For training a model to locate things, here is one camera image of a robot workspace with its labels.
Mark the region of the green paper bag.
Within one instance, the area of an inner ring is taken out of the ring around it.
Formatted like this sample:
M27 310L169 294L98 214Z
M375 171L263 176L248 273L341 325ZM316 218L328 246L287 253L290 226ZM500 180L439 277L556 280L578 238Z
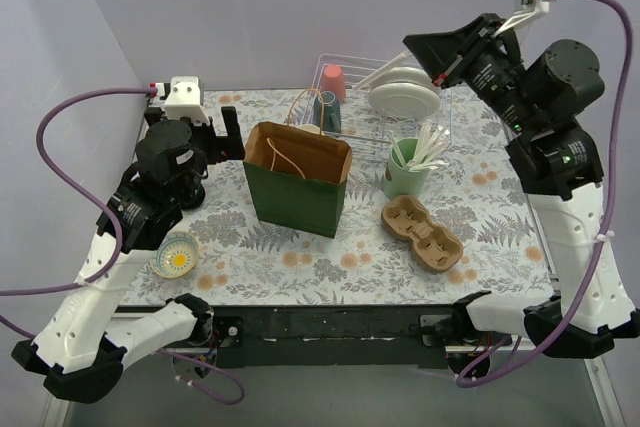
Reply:
M243 167L262 222L333 238L343 211L352 165L348 143L325 135L320 119L309 132L292 122L295 104L282 123L260 122L245 145Z

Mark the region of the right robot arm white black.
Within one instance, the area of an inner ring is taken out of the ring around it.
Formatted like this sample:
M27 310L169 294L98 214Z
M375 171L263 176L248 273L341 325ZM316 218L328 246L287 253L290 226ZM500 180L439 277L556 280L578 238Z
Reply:
M639 312L600 234L605 173L578 115L604 91L599 60L560 39L530 65L496 14L404 45L437 87L468 86L511 130L509 161L535 212L559 289L526 300L481 291L455 302L449 330L464 344L488 332L519 335L553 358L589 359L639 334Z

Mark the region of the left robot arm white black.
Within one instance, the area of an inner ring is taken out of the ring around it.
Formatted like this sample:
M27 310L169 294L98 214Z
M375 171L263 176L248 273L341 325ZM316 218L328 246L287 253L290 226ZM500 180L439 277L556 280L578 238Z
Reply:
M18 342L12 358L26 371L43 376L54 397L91 404L104 398L124 371L174 342L193 347L210 343L212 307L182 294L155 313L123 327L112 315L139 271L161 250L185 210L202 204L208 167L240 160L244 147L237 112L221 110L226 133L209 121L160 112L138 142L136 160L123 173L108 202L102 202L66 174L44 147L43 126L36 133L39 154L64 182L96 205L101 215L89 252L76 279L46 327Z

